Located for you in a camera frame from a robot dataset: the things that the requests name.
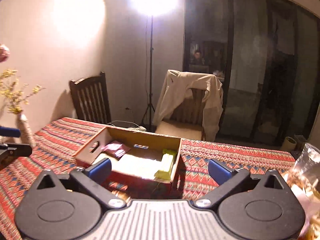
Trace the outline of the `yellow flower branches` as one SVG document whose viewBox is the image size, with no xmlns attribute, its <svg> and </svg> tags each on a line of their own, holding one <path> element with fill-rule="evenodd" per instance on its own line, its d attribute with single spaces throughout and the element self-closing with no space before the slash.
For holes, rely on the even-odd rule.
<svg viewBox="0 0 320 240">
<path fill-rule="evenodd" d="M 45 90 L 41 85 L 36 85 L 28 91 L 27 83 L 20 84 L 17 70 L 5 69 L 1 73 L 1 96 L 10 114 L 20 114 L 23 112 L 23 105 L 28 105 L 32 96 Z"/>
</svg>

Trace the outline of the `beige shirt on chair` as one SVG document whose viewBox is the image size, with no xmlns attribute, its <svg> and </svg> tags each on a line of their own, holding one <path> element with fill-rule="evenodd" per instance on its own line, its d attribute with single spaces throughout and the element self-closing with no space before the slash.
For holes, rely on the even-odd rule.
<svg viewBox="0 0 320 240">
<path fill-rule="evenodd" d="M 157 126 L 162 120 L 170 118 L 174 110 L 192 95 L 192 89 L 204 91 L 202 128 L 206 140 L 214 141 L 223 112 L 223 89 L 222 83 L 213 74 L 168 70 L 152 123 Z"/>
</svg>

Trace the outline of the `chair with woven seat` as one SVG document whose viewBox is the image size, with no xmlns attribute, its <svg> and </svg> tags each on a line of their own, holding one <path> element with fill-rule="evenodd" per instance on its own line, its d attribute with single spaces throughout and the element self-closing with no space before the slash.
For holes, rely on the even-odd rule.
<svg viewBox="0 0 320 240">
<path fill-rule="evenodd" d="M 202 101 L 205 91 L 192 88 L 191 94 L 173 111 L 168 119 L 164 119 L 156 128 L 157 134 L 169 135 L 191 140 L 204 140 L 205 132 L 202 127 Z"/>
</svg>

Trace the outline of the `cardboard tray box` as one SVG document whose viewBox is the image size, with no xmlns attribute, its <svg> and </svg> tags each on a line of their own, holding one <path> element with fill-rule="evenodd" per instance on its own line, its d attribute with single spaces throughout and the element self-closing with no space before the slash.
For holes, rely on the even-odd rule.
<svg viewBox="0 0 320 240">
<path fill-rule="evenodd" d="M 130 148 L 119 159 L 103 152 L 103 148 L 114 141 Z M 174 183 L 181 146 L 182 141 L 178 137 L 106 126 L 81 146 L 74 158 L 79 166 L 84 167 L 109 158 L 112 171 L 108 180 L 130 188 L 136 186 L 149 192 L 159 190 L 162 194 L 167 194 Z M 155 176 L 156 172 L 164 169 L 164 150 L 176 152 L 171 162 L 170 176 L 165 180 Z"/>
</svg>

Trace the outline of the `pink rose bouquet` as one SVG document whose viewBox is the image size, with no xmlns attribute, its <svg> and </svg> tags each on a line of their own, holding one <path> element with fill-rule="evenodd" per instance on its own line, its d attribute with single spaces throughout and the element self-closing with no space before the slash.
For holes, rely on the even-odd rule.
<svg viewBox="0 0 320 240">
<path fill-rule="evenodd" d="M 9 56 L 10 56 L 9 48 L 4 44 L 0 44 L 0 63 L 7 61 Z"/>
</svg>

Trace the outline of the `yellow-green snack packet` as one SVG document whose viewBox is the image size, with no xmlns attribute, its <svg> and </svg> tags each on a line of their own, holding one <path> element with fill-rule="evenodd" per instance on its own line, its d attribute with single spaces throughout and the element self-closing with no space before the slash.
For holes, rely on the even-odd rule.
<svg viewBox="0 0 320 240">
<path fill-rule="evenodd" d="M 172 168 L 176 159 L 177 152 L 164 149 L 158 171 L 155 173 L 155 178 L 161 180 L 171 180 Z"/>
</svg>

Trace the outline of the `dark wooden chair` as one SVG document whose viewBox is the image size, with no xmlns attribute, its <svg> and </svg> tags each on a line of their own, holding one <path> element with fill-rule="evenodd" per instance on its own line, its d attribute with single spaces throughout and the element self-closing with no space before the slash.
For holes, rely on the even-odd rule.
<svg viewBox="0 0 320 240">
<path fill-rule="evenodd" d="M 78 81 L 71 80 L 69 88 L 78 119 L 99 124 L 112 121 L 104 72 Z"/>
</svg>

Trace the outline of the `red patterned tablecloth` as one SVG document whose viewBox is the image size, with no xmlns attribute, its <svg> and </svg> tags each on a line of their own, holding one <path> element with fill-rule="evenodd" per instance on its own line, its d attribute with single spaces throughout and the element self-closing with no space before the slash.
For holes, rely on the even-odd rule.
<svg viewBox="0 0 320 240">
<path fill-rule="evenodd" d="M 65 117 L 35 133 L 32 155 L 16 159 L 1 170 L 1 239 L 20 239 L 14 223 L 15 209 L 39 173 L 44 168 L 57 174 L 69 172 L 75 167 L 76 151 L 103 128 L 103 124 Z M 210 159 L 256 174 L 269 168 L 285 172 L 295 163 L 293 156 L 283 151 L 183 139 L 171 196 L 196 200 L 213 190 L 217 183 L 208 175 Z"/>
</svg>

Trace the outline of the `clear plastic snack bag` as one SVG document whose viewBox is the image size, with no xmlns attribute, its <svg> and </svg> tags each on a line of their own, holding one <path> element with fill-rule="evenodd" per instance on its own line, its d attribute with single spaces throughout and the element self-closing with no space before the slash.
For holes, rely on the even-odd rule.
<svg viewBox="0 0 320 240">
<path fill-rule="evenodd" d="M 283 178 L 305 212 L 305 223 L 298 238 L 319 239 L 319 149 L 306 143 Z"/>
</svg>

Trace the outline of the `white power strip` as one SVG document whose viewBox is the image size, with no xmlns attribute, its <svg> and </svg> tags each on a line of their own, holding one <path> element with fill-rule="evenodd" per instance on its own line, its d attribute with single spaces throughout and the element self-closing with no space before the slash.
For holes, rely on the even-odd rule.
<svg viewBox="0 0 320 240">
<path fill-rule="evenodd" d="M 129 130 L 132 130 L 132 131 L 140 131 L 140 132 L 146 132 L 147 129 L 143 126 L 138 126 L 138 127 L 129 127 L 128 128 Z"/>
</svg>

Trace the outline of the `pink snack packet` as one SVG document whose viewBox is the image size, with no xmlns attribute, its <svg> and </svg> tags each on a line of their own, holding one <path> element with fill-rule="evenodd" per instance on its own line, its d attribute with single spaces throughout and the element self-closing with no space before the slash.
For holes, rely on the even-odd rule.
<svg viewBox="0 0 320 240">
<path fill-rule="evenodd" d="M 125 154 L 127 154 L 131 148 L 129 146 L 126 146 L 122 142 L 118 142 L 116 140 L 110 142 L 107 144 L 103 149 L 101 150 L 102 153 L 105 153 L 117 160 L 120 160 Z"/>
</svg>

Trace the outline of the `tripod floor lamp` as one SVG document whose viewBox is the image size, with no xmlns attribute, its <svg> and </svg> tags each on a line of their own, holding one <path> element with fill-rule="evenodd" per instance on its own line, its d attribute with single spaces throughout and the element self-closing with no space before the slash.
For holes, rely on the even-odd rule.
<svg viewBox="0 0 320 240">
<path fill-rule="evenodd" d="M 142 117 L 142 122 L 148 122 L 148 130 L 152 129 L 152 114 L 155 108 L 152 103 L 152 70 L 153 70 L 153 26 L 154 18 L 168 15 L 178 7 L 178 0 L 130 0 L 132 8 L 146 17 L 145 37 L 150 41 L 145 45 L 150 48 L 146 50 L 146 92 L 148 96 L 147 107 Z"/>
</svg>

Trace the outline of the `floral slim vase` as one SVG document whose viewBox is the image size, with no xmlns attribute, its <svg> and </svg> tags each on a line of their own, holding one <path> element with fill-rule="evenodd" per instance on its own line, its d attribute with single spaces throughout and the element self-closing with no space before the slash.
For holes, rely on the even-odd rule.
<svg viewBox="0 0 320 240">
<path fill-rule="evenodd" d="M 21 142 L 24 144 L 29 144 L 32 148 L 34 148 L 36 146 L 36 142 L 29 125 L 29 121 L 22 112 L 16 115 L 16 126 L 21 133 Z"/>
</svg>

